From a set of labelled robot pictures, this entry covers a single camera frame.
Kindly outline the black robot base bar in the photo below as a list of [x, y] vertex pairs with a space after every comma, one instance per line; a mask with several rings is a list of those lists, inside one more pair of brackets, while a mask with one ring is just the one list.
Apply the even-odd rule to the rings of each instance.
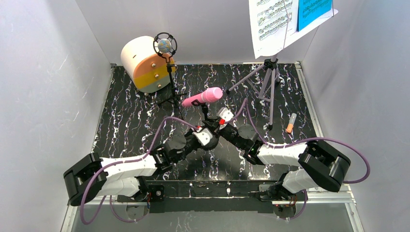
[[296, 203], [304, 200], [303, 193], [284, 198], [271, 193], [274, 181], [188, 181], [143, 180], [142, 192], [133, 197], [118, 196], [120, 203], [137, 203], [147, 200], [150, 194], [150, 211], [165, 212], [228, 212], [256, 211], [258, 213], [296, 212]]

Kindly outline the silver mesh studio microphone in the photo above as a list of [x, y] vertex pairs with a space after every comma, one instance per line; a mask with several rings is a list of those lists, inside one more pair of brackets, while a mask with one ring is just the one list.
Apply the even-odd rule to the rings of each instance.
[[172, 49], [172, 43], [168, 39], [160, 39], [157, 43], [157, 48], [161, 53], [169, 53]]

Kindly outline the round pastel drawer cabinet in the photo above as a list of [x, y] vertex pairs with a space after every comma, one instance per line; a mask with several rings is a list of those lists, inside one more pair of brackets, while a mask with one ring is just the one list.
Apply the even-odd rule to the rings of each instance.
[[165, 58], [154, 50], [157, 43], [151, 36], [140, 36], [127, 42], [121, 50], [121, 62], [137, 90], [145, 95], [154, 93], [170, 83]]

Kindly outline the white sheet music page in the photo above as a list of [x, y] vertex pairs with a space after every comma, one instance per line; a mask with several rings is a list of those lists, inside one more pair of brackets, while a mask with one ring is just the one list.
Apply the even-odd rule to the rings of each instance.
[[335, 16], [331, 10], [297, 31], [299, 0], [250, 0], [249, 20], [255, 58], [270, 57]]

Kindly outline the blue sheet music page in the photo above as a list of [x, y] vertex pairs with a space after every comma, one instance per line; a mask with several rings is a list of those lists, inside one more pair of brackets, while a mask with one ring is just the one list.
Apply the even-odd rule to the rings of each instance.
[[330, 11], [332, 0], [299, 0], [297, 31]]

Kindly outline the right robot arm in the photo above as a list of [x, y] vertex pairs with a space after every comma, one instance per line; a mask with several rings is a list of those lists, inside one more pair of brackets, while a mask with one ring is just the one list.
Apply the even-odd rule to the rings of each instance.
[[244, 151], [243, 157], [253, 165], [281, 164], [300, 169], [281, 176], [275, 191], [293, 194], [321, 187], [338, 192], [351, 165], [351, 160], [321, 138], [309, 138], [294, 145], [265, 144], [251, 125], [235, 128], [223, 119], [204, 122], [217, 135]]

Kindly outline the lilac music stand tripod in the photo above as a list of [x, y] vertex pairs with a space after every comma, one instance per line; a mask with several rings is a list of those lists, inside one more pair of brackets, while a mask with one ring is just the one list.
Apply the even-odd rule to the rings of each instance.
[[[237, 81], [233, 86], [225, 90], [227, 94], [230, 94], [232, 90], [237, 88], [243, 82], [248, 82], [251, 87], [257, 93], [257, 98], [263, 101], [269, 102], [269, 122], [268, 130], [273, 129], [273, 116], [274, 116], [274, 95], [275, 95], [275, 86], [279, 82], [279, 71], [278, 71], [278, 55], [273, 55], [271, 58], [264, 60], [263, 64], [255, 68], [248, 75]], [[249, 79], [256, 75], [258, 71], [265, 70], [265, 76], [263, 79], [262, 87], [257, 90], [256, 87], [249, 81]]]

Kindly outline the aluminium rail right edge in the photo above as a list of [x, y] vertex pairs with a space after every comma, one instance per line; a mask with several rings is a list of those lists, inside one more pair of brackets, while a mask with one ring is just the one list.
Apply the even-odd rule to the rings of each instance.
[[[310, 113], [311, 120], [313, 122], [313, 127], [317, 136], [323, 137], [323, 132], [317, 117], [313, 101], [311, 99], [307, 81], [303, 74], [301, 62], [297, 61], [294, 63], [298, 79], [300, 81], [307, 107]], [[350, 185], [345, 184], [342, 186], [341, 191], [338, 193], [329, 192], [322, 188], [317, 190], [309, 189], [308, 197], [310, 203], [343, 203], [345, 205], [351, 227], [354, 232], [363, 232], [364, 227], [361, 223], [360, 216], [356, 207], [356, 199], [353, 195]]]

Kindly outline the black tripod microphone stand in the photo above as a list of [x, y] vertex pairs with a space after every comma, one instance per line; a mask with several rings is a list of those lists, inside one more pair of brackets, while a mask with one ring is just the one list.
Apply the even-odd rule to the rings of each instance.
[[[157, 48], [157, 43], [160, 39], [168, 39], [172, 43], [172, 49], [169, 53], [159, 52], [159, 50]], [[174, 54], [177, 51], [177, 41], [174, 38], [174, 36], [171, 35], [170, 33], [160, 32], [154, 37], [153, 48], [154, 48], [154, 52], [159, 57], [161, 57], [165, 60], [166, 69], [167, 69], [167, 73], [168, 73], [168, 77], [169, 77], [170, 85], [171, 85], [171, 96], [166, 98], [163, 101], [157, 102], [157, 106], [162, 106], [166, 102], [170, 103], [173, 106], [173, 108], [178, 111], [179, 118], [183, 120], [184, 117], [181, 113], [180, 106], [178, 104], [179, 104], [179, 101], [181, 100], [181, 97], [186, 96], [186, 93], [181, 93], [181, 94], [177, 93], [175, 83], [174, 83], [174, 80], [173, 80], [173, 74], [172, 74], [173, 73], [173, 68], [176, 68], [176, 65], [171, 62], [171, 59], [173, 58]]]

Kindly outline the black round-base mic stand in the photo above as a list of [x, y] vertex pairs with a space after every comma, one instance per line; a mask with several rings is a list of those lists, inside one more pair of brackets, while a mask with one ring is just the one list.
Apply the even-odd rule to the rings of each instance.
[[[204, 125], [202, 126], [202, 128], [209, 129], [209, 120], [212, 118], [208, 117], [208, 106], [205, 103], [203, 103], [201, 104], [201, 109], [202, 109], [202, 113], [204, 114], [204, 119], [202, 120]], [[212, 141], [211, 141], [212, 150], [219, 144], [219, 138], [220, 136], [213, 136]]]

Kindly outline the pink microphone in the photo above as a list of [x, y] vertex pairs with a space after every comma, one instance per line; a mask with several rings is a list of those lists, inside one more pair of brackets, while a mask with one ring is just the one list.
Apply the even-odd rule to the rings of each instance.
[[182, 102], [183, 107], [197, 106], [202, 103], [212, 103], [221, 99], [223, 91], [219, 87], [211, 87], [202, 93], [196, 94]]

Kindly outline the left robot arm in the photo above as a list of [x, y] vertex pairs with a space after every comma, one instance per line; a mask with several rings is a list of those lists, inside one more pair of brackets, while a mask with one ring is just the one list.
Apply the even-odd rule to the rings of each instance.
[[165, 173], [194, 150], [214, 149], [219, 140], [206, 129], [175, 135], [149, 155], [128, 158], [101, 158], [90, 153], [64, 172], [71, 206], [88, 203], [97, 196], [135, 196], [145, 190], [142, 177]]

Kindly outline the orange grey marker pen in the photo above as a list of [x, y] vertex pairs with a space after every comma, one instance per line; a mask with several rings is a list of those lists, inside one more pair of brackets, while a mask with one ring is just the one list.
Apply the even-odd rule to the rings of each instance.
[[295, 123], [296, 117], [297, 117], [297, 114], [296, 114], [296, 113], [292, 113], [292, 114], [291, 114], [290, 119], [289, 119], [289, 123], [288, 123], [288, 125], [287, 125], [287, 127], [286, 127], [286, 129], [285, 129], [285, 131], [286, 131], [287, 133], [292, 133], [293, 128], [294, 128], [294, 123]]

